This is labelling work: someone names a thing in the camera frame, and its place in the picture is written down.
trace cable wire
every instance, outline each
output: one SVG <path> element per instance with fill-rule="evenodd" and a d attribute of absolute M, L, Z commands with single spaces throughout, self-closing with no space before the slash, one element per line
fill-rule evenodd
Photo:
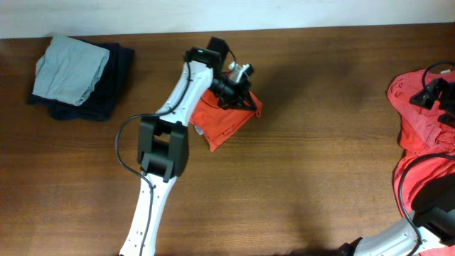
<path fill-rule="evenodd" d="M 142 118 L 142 117 L 160 117 L 160 116 L 164 116 L 166 114 L 171 114 L 180 105 L 180 103 L 182 102 L 183 98 L 185 97 L 186 91 L 188 91 L 188 88 L 189 88 L 190 82 L 191 82 L 190 62 L 188 61 L 186 55 L 184 56 L 184 59 L 185 59 L 186 66 L 188 68 L 188 78 L 187 78 L 185 89 L 183 90 L 182 95 L 178 99 L 177 103 L 173 107 L 169 108 L 169 110 L 166 110 L 165 112 L 160 112 L 160 113 L 155 113 L 155 114 L 136 114 L 134 116 L 129 117 L 128 119 L 126 119 L 122 123 L 122 125 L 120 125 L 120 128 L 117 131 L 117 135 L 115 136 L 115 154 L 117 156 L 117 160 L 119 161 L 119 163 L 126 170 L 130 171 L 131 173 L 133 173 L 134 175 L 138 176 L 143 181 L 145 181 L 147 183 L 147 185 L 149 186 L 149 188 L 150 188 L 149 216 L 147 217 L 147 224 L 146 224 L 146 227 L 145 227 L 144 237 L 142 238 L 141 248 L 139 250 L 139 256 L 142 256 L 142 250 L 144 249 L 145 238 L 146 238 L 147 233 L 149 231 L 150 219 L 151 219 L 151 209 L 152 209 L 152 204 L 154 202 L 154 187 L 153 187 L 153 184 L 147 179 L 147 177 L 145 177 L 145 175 L 139 173 L 138 171 L 135 171 L 133 168 L 129 167 L 125 162 L 123 162 L 123 160 L 122 160 L 122 158 L 120 156 L 120 152 L 119 152 L 120 134 L 122 133 L 122 130 L 126 127 L 126 125 L 128 123 L 130 123 L 132 120 L 139 119 L 139 118 Z"/>
<path fill-rule="evenodd" d="M 412 256 L 414 253 L 419 249 L 420 245 L 422 245 L 422 234 L 420 233 L 419 228 L 414 224 L 414 221 L 412 221 L 410 215 L 407 213 L 406 208 L 405 208 L 405 203 L 403 202 L 403 183 L 405 182 L 405 177 L 407 173 L 410 171 L 410 169 L 417 164 L 420 164 L 422 161 L 428 160 L 428 159 L 433 159 L 433 158 L 444 158 L 444 159 L 449 159 L 452 161 L 455 161 L 455 156 L 450 156 L 448 154 L 426 154 L 423 156 L 419 156 L 416 159 L 414 159 L 405 169 L 403 172 L 403 175 L 401 176 L 400 179 L 400 184 L 398 185 L 398 198 L 400 201 L 400 209 L 403 212 L 403 215 L 405 215 L 405 218 L 407 222 L 411 225 L 412 229 L 415 231 L 417 235 L 417 243 L 412 248 L 412 251 L 407 255 L 407 256 Z"/>
<path fill-rule="evenodd" d="M 234 69 L 229 70 L 229 71 L 225 71 L 224 72 L 225 75 L 229 75 L 230 73 L 234 72 L 235 66 L 237 66 L 237 58 L 235 57 L 234 53 L 230 49 L 227 50 L 227 51 L 232 55 L 232 58 L 234 59 Z"/>

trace folded dark navy shirt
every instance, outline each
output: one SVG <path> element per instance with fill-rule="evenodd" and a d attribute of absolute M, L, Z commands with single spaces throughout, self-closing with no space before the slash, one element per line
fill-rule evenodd
<path fill-rule="evenodd" d="M 51 117 L 57 120 L 75 118 L 108 120 L 127 79 L 134 50 L 123 48 L 118 43 L 91 44 L 109 50 L 109 60 L 100 81 L 95 85 L 95 90 L 84 103 L 75 106 L 30 94 L 27 104 L 48 106 Z"/>

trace stack of folded clothes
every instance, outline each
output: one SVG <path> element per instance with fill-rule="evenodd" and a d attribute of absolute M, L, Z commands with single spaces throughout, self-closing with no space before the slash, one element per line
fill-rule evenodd
<path fill-rule="evenodd" d="M 134 50 L 55 36 L 36 63 L 28 104 L 48 106 L 54 119 L 108 120 L 127 79 Z"/>

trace white wall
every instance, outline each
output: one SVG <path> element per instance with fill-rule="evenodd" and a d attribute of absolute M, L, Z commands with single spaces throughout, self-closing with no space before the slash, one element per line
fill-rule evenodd
<path fill-rule="evenodd" d="M 455 0 L 0 0 L 0 38 L 455 21 Z"/>

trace folded orange shirt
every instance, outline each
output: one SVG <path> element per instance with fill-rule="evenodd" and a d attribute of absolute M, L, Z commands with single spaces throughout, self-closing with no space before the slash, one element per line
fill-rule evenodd
<path fill-rule="evenodd" d="M 215 151 L 226 139 L 231 137 L 249 118 L 261 116 L 262 103 L 250 92 L 257 110 L 224 110 L 218 106 L 218 98 L 207 90 L 199 100 L 190 123 L 203 131 L 210 150 Z"/>

